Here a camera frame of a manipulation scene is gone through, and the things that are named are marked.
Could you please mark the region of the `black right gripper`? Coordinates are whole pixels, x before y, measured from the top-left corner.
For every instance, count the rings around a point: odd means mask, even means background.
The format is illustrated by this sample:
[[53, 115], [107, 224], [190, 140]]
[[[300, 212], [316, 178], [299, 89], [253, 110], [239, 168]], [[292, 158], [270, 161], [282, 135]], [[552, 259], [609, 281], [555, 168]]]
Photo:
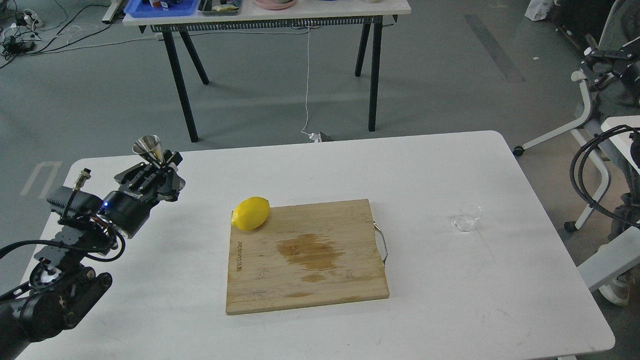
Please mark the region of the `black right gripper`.
[[621, 80], [633, 99], [634, 107], [640, 106], [640, 44], [629, 42], [618, 50], [587, 48], [580, 71], [596, 90], [601, 91], [615, 80]]

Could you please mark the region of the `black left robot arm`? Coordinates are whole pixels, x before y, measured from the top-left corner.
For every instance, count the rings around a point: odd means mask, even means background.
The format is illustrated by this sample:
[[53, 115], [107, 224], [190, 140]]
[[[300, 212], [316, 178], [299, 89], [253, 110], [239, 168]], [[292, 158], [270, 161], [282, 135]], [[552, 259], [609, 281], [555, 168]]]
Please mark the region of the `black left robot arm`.
[[118, 189], [105, 198], [82, 191], [90, 170], [73, 187], [61, 186], [47, 198], [61, 230], [38, 240], [35, 267], [27, 280], [1, 296], [1, 358], [16, 359], [32, 343], [75, 328], [113, 284], [82, 260], [112, 262], [162, 201], [175, 202], [185, 187], [178, 175], [183, 158], [171, 150], [142, 150], [142, 162], [114, 176]]

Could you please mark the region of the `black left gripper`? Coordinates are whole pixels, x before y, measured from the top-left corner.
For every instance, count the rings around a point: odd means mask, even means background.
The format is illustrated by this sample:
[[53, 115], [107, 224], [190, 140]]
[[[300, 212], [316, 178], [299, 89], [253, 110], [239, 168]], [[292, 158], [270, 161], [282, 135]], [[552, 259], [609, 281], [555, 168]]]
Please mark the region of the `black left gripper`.
[[121, 187], [108, 193], [98, 210], [127, 239], [138, 233], [158, 203], [176, 202], [186, 184], [178, 175], [180, 152], [150, 151], [150, 156], [156, 166], [139, 162], [114, 176]]

